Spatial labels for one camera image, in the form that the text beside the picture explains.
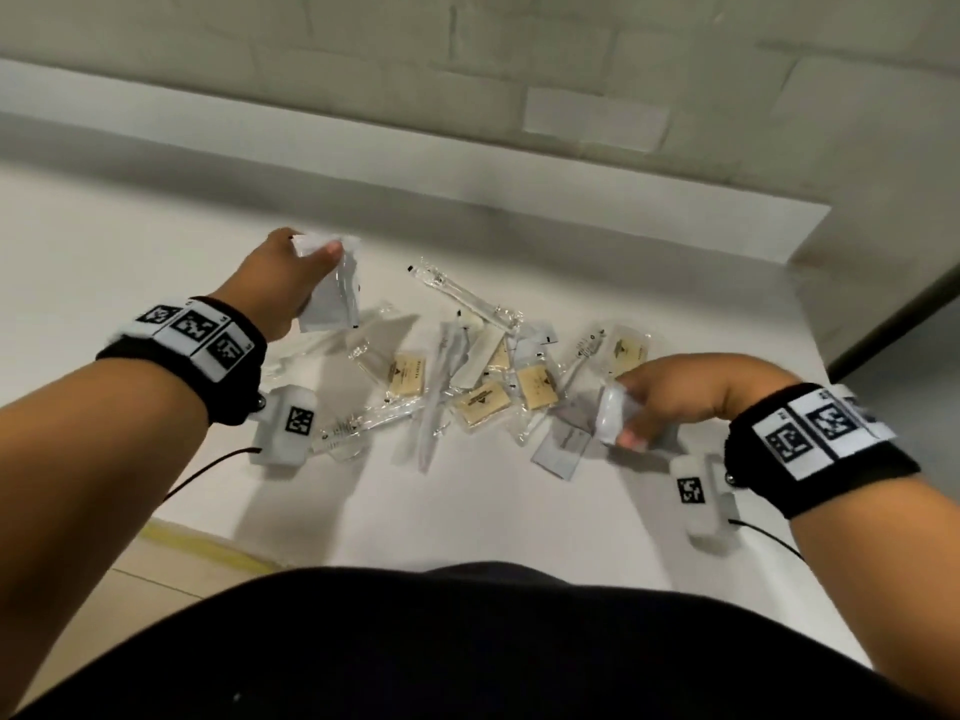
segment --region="wrist-mounted device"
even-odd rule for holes
[[[110,338],[97,359],[162,366],[197,393],[209,422],[236,425],[262,407],[258,392],[267,341],[250,319],[217,298],[166,301]]]
[[[730,423],[724,461],[738,487],[793,519],[870,483],[919,472],[891,444],[894,436],[846,386],[796,384]]]

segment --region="black cable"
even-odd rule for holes
[[[789,543],[787,543],[785,540],[780,540],[780,539],[779,539],[778,537],[776,537],[772,532],[766,532],[766,531],[763,530],[762,528],[758,528],[756,525],[751,525],[750,523],[745,523],[745,522],[743,522],[742,520],[734,520],[733,518],[727,518],[727,519],[726,519],[726,522],[729,523],[730,525],[742,525],[744,528],[752,528],[754,531],[756,531],[756,532],[758,532],[758,533],[762,533],[762,534],[763,534],[764,536],[766,536],[768,539],[771,539],[772,541],[776,541],[778,544],[782,545],[784,548],[786,548],[788,551],[790,551],[790,553],[792,553],[794,556],[796,556],[798,559],[800,559],[800,560],[803,561],[804,563],[807,562],[807,559],[800,555],[800,551],[798,551],[798,550],[797,550],[796,548],[794,548],[792,545],[790,545]]]
[[[210,468],[215,468],[215,467],[217,467],[218,465],[220,465],[220,463],[222,463],[223,460],[226,460],[226,459],[228,459],[228,458],[234,457],[234,455],[243,455],[243,454],[246,454],[246,453],[248,453],[248,452],[249,452],[250,454],[257,454],[258,452],[262,452],[262,451],[263,451],[263,450],[260,449],[259,447],[244,447],[243,449],[235,449],[235,450],[233,450],[232,452],[228,452],[227,454],[223,455],[222,457],[218,457],[217,459],[214,459],[214,460],[213,460],[212,462],[210,462],[210,464],[208,464],[206,467],[201,467],[201,468],[198,469],[196,472],[194,472],[192,475],[190,475],[190,477],[188,477],[186,480],[184,480],[183,482],[181,482],[180,484],[178,484],[176,487],[174,487],[172,490],[170,490],[170,491],[167,493],[167,496],[166,496],[165,498],[163,498],[163,502],[160,503],[160,505],[163,505],[163,503],[165,503],[167,500],[169,500],[170,498],[172,498],[173,496],[175,496],[177,493],[179,493],[181,490],[183,490],[186,486],[188,486],[190,483],[192,483],[192,482],[193,482],[194,480],[196,480],[198,477],[200,477],[200,476],[203,475],[205,472],[207,472]]]

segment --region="tiled floor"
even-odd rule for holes
[[[141,629],[256,576],[220,560],[138,537],[67,625],[23,704]]]

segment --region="white tabletop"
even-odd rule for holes
[[[288,224],[282,215],[10,162],[0,162],[0,206],[0,401],[87,362],[152,300],[209,292],[269,229]],[[360,232],[363,304],[386,299],[417,315],[415,328],[449,318],[455,307],[406,272],[425,256],[488,300],[551,321],[561,346],[592,320],[623,320],[658,334],[659,354],[742,351],[826,378],[775,265],[636,236],[537,229],[486,210],[476,218],[482,237],[469,242],[454,231],[448,241],[412,240],[389,222]],[[293,224],[330,231],[321,221]],[[366,383],[342,357],[305,368],[301,383],[331,404],[354,399],[348,393]],[[248,446],[253,432],[250,423],[214,427],[186,472]],[[499,429],[466,435],[451,427],[423,476],[392,465],[400,435],[384,431],[354,461],[310,459],[292,477],[228,460],[156,516],[291,566],[422,570],[496,560],[580,584],[702,593],[866,662],[796,556],[746,530],[725,555],[693,545],[676,514],[675,485],[648,471],[649,460],[617,464],[594,443],[566,483],[530,462],[534,444],[517,447]],[[722,454],[724,437],[719,422],[681,432],[691,451]],[[788,538],[786,521],[762,499],[739,492],[737,503],[744,520]]]

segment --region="hand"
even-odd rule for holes
[[[333,272],[344,254],[340,241],[306,257],[299,257],[290,238],[290,227],[274,229],[211,298],[232,305],[249,318],[267,341],[282,339],[294,318],[304,310],[310,294]]]
[[[644,405],[616,438],[643,448],[667,424],[732,420],[761,399],[800,379],[771,362],[738,353],[690,353],[642,363],[617,379]]]

